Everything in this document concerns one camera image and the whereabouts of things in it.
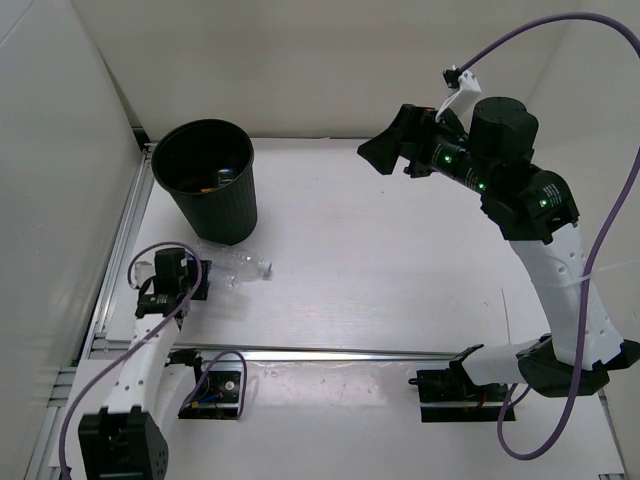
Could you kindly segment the clear unlabelled plastic bottle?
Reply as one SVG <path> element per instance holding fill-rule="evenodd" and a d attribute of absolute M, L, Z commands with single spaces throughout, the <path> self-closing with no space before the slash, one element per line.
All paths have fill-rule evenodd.
<path fill-rule="evenodd" d="M 198 253 L 212 264 L 219 277 L 236 283 L 270 280 L 273 264 L 270 260 L 241 248 L 221 244 L 199 244 Z"/>

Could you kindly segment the white label clear bottle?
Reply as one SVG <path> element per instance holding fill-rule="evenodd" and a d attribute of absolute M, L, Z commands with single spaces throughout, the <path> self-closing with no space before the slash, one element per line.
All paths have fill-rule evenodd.
<path fill-rule="evenodd" d="M 239 173 L 234 168 L 220 168 L 215 172 L 216 187 L 222 188 L 232 183 Z"/>

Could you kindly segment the blue label clear bottle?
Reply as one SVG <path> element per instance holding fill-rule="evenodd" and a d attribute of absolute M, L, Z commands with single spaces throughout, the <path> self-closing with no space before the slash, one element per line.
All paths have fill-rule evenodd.
<path fill-rule="evenodd" d="M 243 283 L 235 274 L 214 272 L 209 276 L 208 300 L 210 302 L 239 301 L 243 297 Z"/>

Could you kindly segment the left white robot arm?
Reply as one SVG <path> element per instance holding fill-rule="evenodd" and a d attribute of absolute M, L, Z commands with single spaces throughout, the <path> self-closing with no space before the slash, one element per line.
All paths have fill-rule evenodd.
<path fill-rule="evenodd" d="M 126 352 L 76 396 L 75 405 L 115 368 L 120 373 L 95 413 L 85 413 L 77 435 L 88 479 L 163 479 L 169 447 L 162 424 L 179 411 L 177 395 L 161 397 L 166 368 L 193 300 L 207 298 L 209 267 L 183 243 L 160 242 L 153 274 L 137 287 L 134 335 Z"/>

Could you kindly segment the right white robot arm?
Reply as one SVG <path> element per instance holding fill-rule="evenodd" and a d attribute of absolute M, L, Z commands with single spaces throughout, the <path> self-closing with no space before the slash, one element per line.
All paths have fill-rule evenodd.
<path fill-rule="evenodd" d="M 482 212 L 498 226 L 524 265 L 549 325 L 549 333 L 508 347 L 471 347 L 449 364 L 449 387 L 470 400 L 486 385 L 525 383 L 548 397 L 596 393 L 615 370 L 639 359 L 639 345 L 613 326 L 596 288 L 588 291 L 584 350 L 579 341 L 581 287 L 586 261 L 579 212 L 567 182 L 533 164 L 539 122 L 513 98 L 479 101 L 464 128 L 451 109 L 403 105 L 391 125 L 360 145 L 359 156 L 380 174 L 400 158 L 405 174 L 446 176 L 480 197 Z"/>

